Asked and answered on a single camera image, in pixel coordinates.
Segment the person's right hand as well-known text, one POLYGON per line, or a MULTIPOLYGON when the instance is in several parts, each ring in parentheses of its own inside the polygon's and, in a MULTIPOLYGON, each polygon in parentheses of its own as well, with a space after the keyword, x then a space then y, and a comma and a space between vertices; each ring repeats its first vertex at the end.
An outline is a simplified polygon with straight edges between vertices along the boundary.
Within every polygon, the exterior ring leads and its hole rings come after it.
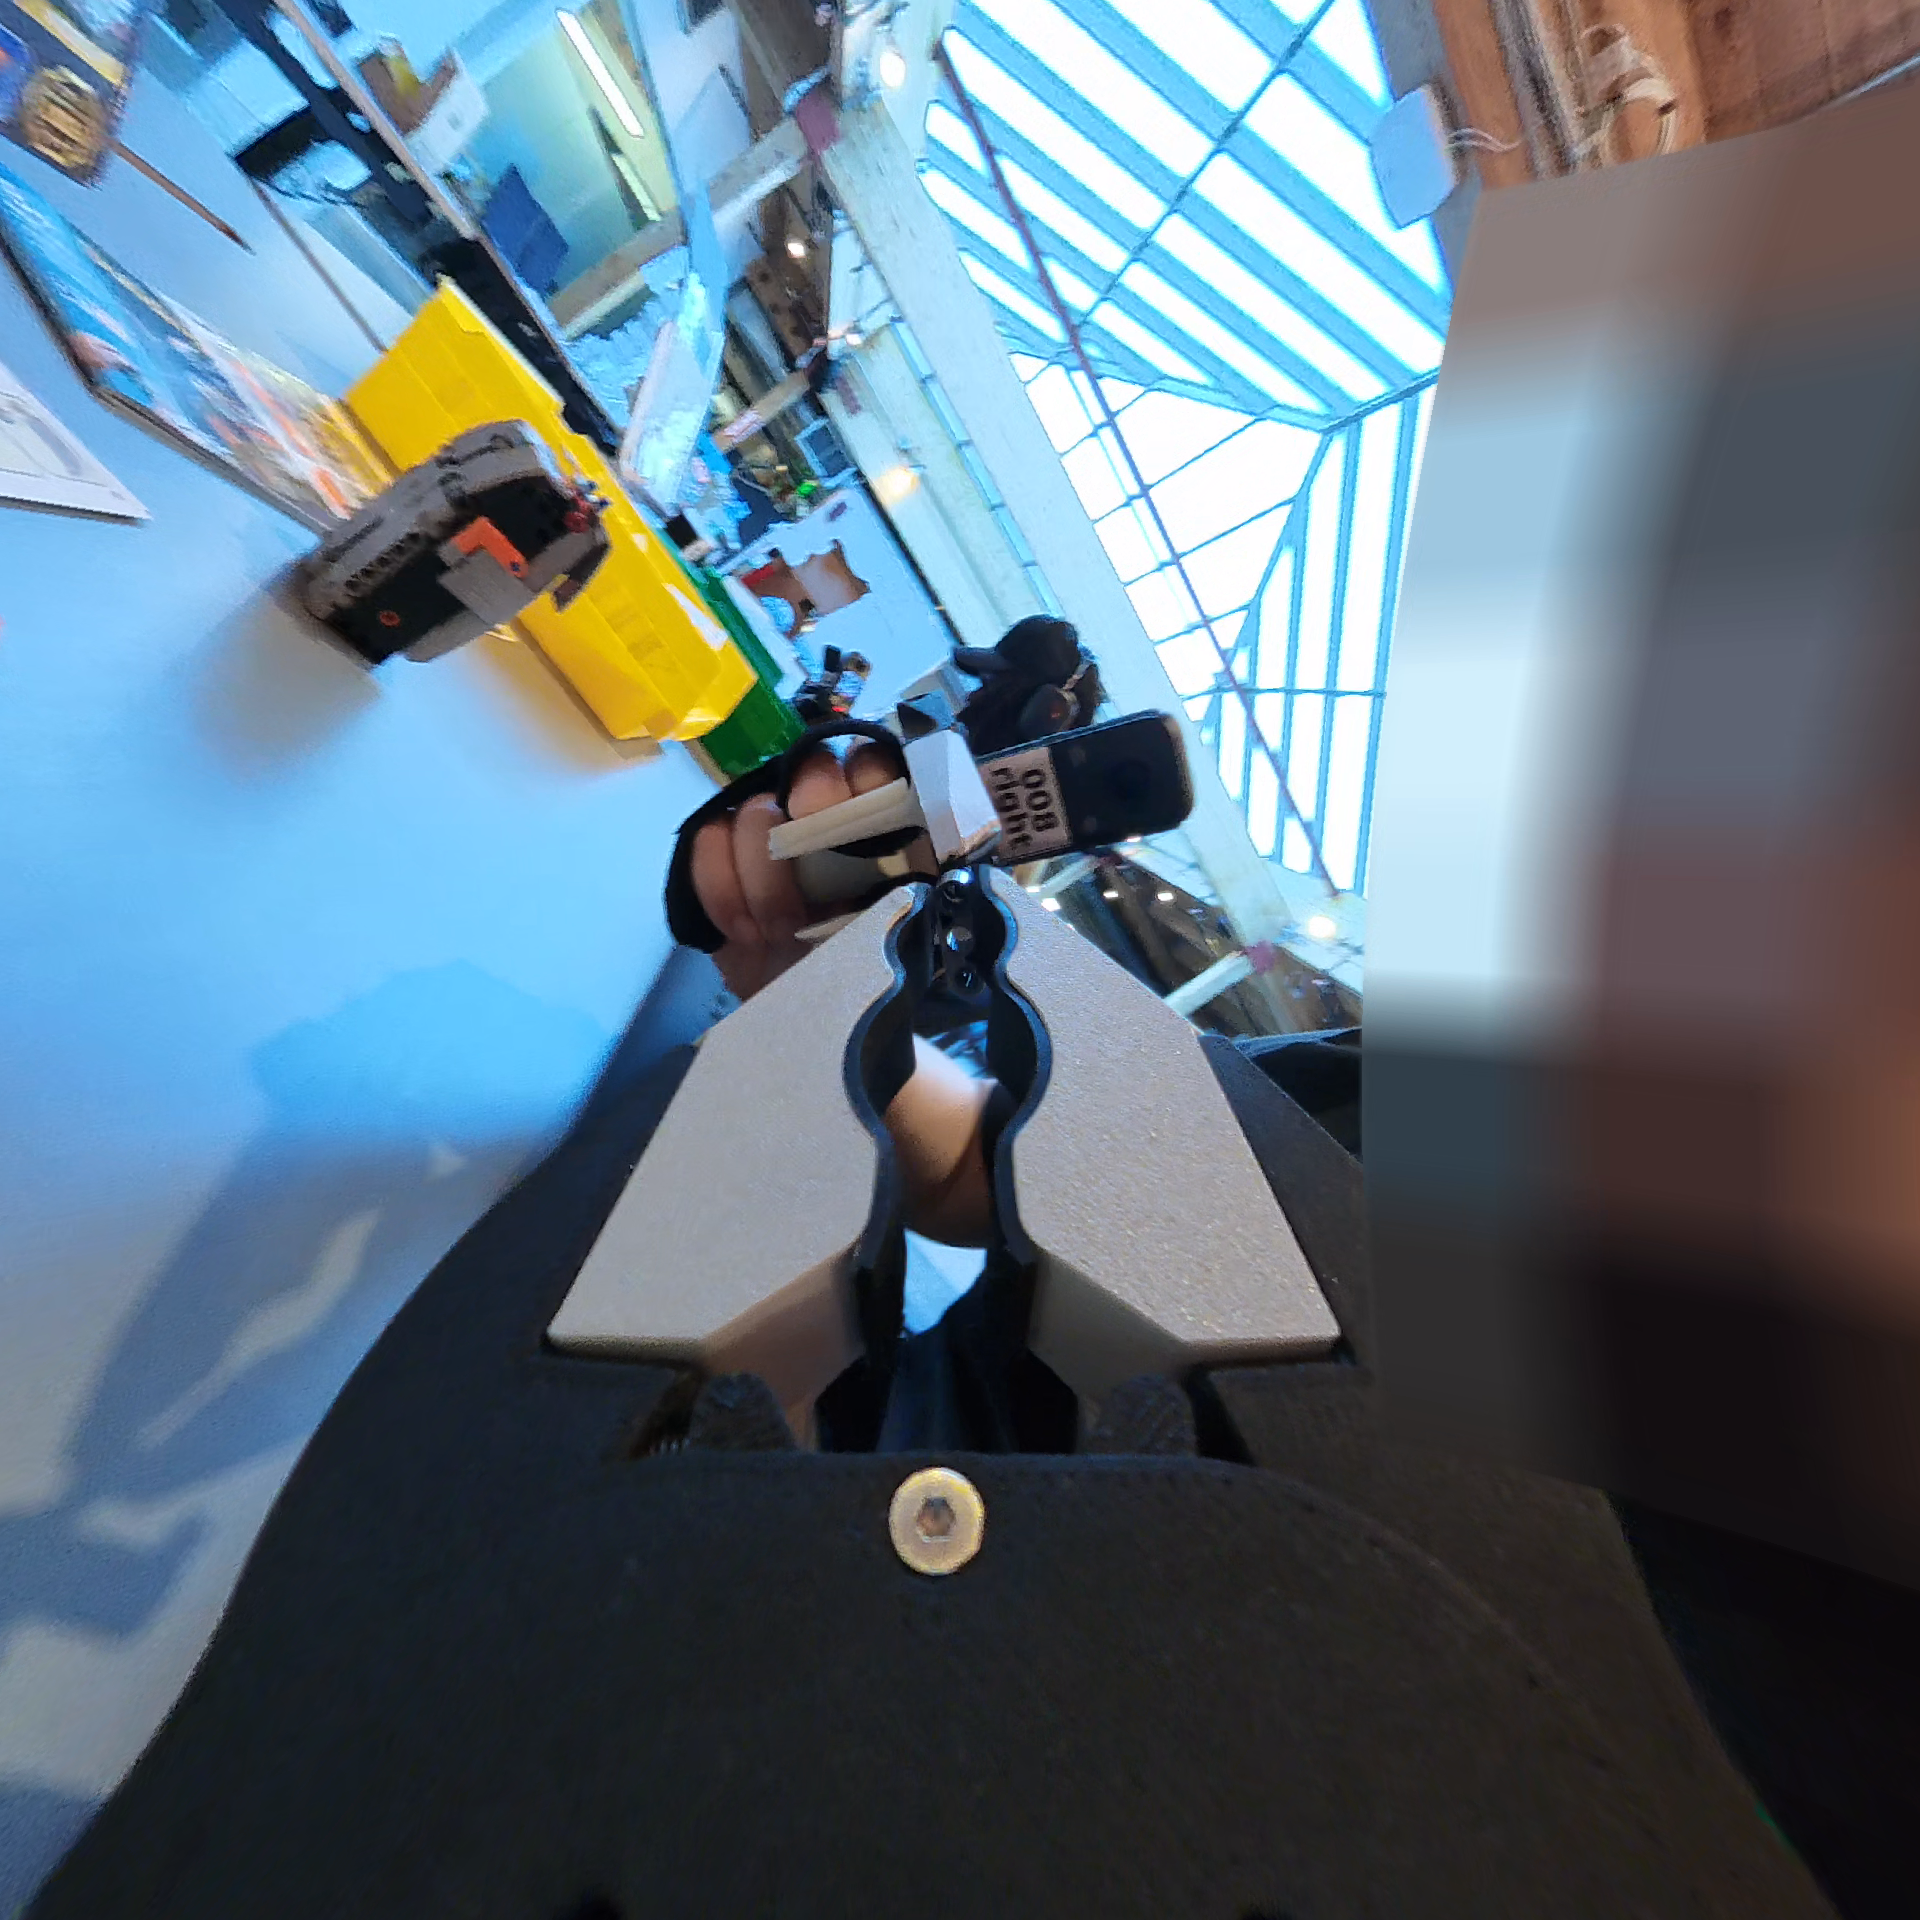
POLYGON ((795 761, 787 801, 780 785, 738 786, 730 806, 702 824, 689 841, 693 902, 723 935, 712 960, 733 1001, 748 1001, 794 969, 811 947, 806 928, 836 922, 880 899, 866 885, 834 903, 806 903, 795 863, 773 859, 771 838, 787 819, 806 819, 883 790, 904 776, 896 749, 864 737, 828 742, 795 761))

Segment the white ceiling device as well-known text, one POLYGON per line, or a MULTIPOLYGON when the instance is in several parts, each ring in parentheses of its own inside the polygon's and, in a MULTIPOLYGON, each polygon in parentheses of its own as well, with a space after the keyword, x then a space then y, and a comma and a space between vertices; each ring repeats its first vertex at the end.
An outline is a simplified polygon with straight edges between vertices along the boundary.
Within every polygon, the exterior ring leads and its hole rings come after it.
POLYGON ((1425 83, 1380 112, 1368 142, 1382 216, 1404 231, 1428 223, 1460 184, 1444 91, 1425 83))

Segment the colourful printed box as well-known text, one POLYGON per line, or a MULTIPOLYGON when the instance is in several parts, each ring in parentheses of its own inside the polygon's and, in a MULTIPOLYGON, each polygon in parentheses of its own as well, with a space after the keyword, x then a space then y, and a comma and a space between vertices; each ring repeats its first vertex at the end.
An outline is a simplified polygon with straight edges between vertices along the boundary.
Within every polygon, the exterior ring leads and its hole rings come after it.
POLYGON ((341 402, 156 293, 12 171, 3 250, 89 394, 193 464, 314 533, 392 483, 341 402))

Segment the large glass window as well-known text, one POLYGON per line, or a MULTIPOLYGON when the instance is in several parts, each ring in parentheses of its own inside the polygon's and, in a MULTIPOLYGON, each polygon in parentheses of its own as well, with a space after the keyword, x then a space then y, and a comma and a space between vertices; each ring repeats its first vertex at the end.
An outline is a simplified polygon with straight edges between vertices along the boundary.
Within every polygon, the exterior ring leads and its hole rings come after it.
POLYGON ((958 5, 922 178, 1254 854, 1361 895, 1449 329, 1363 3, 958 5))

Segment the yellow plastic bin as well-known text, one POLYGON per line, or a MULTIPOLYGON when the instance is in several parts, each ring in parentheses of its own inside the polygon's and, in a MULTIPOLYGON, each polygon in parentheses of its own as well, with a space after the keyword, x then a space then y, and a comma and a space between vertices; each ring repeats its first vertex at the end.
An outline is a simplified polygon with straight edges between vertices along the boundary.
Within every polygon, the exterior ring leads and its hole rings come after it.
POLYGON ((626 499, 560 395, 450 281, 358 378, 346 410, 398 471, 460 432, 523 423, 609 503, 610 551, 565 611, 536 605, 518 625, 612 738, 693 742, 723 728, 756 685, 678 551, 626 499))

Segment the grey desk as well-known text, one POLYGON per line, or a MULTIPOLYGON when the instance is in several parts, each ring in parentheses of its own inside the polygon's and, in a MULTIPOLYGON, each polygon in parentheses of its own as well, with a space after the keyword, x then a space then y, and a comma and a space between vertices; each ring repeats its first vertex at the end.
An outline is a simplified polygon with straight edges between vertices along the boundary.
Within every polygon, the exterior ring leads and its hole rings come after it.
POLYGON ((174 1707, 357 1363, 606 1069, 691 750, 517 640, 369 674, 305 533, 107 413, 4 267, 4 363, 146 506, 3 529, 3 1871, 174 1707))

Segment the green plastic bin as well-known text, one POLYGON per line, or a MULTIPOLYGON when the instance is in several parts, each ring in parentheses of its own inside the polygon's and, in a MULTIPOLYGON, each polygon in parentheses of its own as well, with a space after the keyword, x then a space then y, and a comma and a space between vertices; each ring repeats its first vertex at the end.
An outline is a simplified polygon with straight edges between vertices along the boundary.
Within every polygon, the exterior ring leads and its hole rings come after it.
POLYGON ((748 613, 726 579, 707 566, 689 568, 700 697, 682 737, 717 782, 764 767, 801 737, 801 718, 785 697, 794 665, 748 613))

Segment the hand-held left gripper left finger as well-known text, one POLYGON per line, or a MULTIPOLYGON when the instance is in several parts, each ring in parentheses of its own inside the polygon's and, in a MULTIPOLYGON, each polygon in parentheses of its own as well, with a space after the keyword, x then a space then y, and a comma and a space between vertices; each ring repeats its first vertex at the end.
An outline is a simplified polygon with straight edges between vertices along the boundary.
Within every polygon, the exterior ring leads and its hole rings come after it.
POLYGON ((880 1429, 904 1342, 916 887, 900 885, 714 1027, 546 1339, 753 1375, 841 1441, 880 1429))

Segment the grey toy brick model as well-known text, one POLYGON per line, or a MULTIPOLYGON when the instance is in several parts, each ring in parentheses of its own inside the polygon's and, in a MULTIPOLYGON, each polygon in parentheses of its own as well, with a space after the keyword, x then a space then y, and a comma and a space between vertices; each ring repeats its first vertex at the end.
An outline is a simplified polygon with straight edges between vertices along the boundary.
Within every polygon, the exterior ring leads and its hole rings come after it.
POLYGON ((296 600, 364 665, 424 663, 539 602, 568 611, 609 554, 606 491, 529 423, 482 423, 306 555, 296 600))

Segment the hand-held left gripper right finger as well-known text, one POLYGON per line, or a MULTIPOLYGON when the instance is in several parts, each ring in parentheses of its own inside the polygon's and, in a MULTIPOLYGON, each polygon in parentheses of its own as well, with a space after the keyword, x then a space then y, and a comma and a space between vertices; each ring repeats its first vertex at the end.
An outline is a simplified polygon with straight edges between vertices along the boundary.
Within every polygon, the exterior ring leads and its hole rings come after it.
POLYGON ((1036 1047, 1002 1142, 1029 1351, 1090 1407, 1141 1376, 1329 1359, 1338 1318, 1198 1029, 1009 878, 982 893, 1036 1047))

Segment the dark printed box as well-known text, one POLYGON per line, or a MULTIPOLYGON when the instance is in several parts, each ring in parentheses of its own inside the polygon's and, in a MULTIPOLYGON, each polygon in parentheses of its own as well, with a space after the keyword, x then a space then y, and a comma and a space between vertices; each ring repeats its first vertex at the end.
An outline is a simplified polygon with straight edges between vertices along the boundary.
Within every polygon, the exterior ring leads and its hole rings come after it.
POLYGON ((150 3, 3 3, 3 137, 96 186, 121 131, 150 3))

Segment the person's right forearm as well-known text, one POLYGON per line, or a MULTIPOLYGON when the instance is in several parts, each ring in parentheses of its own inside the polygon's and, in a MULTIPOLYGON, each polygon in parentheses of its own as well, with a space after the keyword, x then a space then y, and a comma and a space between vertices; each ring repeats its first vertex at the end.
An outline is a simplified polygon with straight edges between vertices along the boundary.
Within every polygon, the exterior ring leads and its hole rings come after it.
POLYGON ((993 1175, 982 1142, 996 1095, 995 1079, 914 1039, 912 1074, 883 1117, 909 1233, 956 1249, 988 1247, 993 1175))

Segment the white instruction booklet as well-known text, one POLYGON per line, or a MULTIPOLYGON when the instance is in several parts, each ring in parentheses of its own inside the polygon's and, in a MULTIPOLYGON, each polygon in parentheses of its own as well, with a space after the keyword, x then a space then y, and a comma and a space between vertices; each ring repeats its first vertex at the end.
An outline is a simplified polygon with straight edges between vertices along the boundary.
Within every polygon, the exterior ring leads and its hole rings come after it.
POLYGON ((141 523, 148 507, 3 367, 3 506, 141 523))

